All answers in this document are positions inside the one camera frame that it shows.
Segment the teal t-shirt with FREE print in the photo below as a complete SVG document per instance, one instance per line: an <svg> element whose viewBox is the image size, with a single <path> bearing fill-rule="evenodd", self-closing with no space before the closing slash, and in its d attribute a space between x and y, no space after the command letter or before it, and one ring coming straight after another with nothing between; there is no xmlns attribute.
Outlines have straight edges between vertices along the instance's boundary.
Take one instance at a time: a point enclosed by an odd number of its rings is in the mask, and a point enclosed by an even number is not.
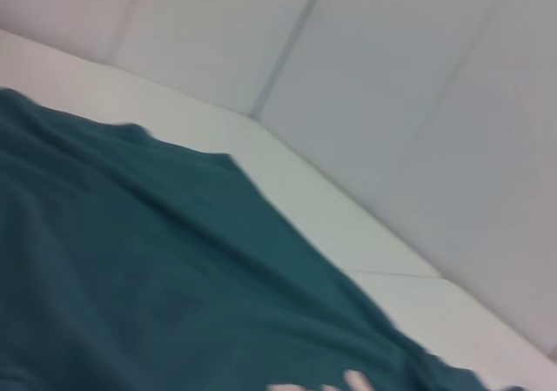
<svg viewBox="0 0 557 391"><path fill-rule="evenodd" d="M0 90L0 391L490 391L231 157Z"/></svg>

